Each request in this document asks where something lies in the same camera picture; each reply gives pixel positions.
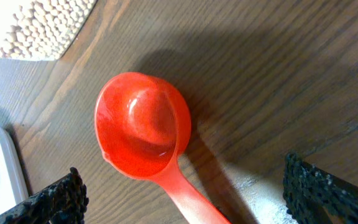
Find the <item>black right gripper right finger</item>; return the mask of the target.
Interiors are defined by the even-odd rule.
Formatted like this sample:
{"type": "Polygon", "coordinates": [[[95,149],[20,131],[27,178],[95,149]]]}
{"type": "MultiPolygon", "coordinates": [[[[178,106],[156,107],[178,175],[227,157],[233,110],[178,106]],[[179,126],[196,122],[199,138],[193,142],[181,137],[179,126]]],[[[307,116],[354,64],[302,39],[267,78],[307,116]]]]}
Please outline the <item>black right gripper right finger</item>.
{"type": "Polygon", "coordinates": [[[295,153],[285,158],[283,198],[297,223],[358,223],[358,186],[305,162],[295,153]]]}

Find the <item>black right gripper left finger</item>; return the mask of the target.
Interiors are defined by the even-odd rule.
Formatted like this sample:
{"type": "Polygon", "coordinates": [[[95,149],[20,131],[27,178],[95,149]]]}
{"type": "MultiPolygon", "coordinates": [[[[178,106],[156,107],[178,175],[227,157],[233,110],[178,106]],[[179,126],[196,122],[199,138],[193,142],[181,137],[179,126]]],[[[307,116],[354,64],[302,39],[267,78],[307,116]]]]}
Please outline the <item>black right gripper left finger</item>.
{"type": "Polygon", "coordinates": [[[83,224],[87,188],[75,167],[35,195],[0,214],[0,224],[83,224]]]}

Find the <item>red measuring scoop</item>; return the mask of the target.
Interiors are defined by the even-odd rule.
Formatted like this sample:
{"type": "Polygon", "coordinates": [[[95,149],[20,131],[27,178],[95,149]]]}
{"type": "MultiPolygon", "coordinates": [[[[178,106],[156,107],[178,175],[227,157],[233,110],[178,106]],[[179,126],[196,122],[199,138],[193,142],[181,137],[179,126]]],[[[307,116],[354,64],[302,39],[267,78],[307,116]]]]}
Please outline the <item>red measuring scoop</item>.
{"type": "Polygon", "coordinates": [[[94,130],[106,162],[127,177],[159,185],[188,223],[228,222],[179,168],[191,116],[172,84],[139,72],[116,75],[100,91],[94,130]]]}

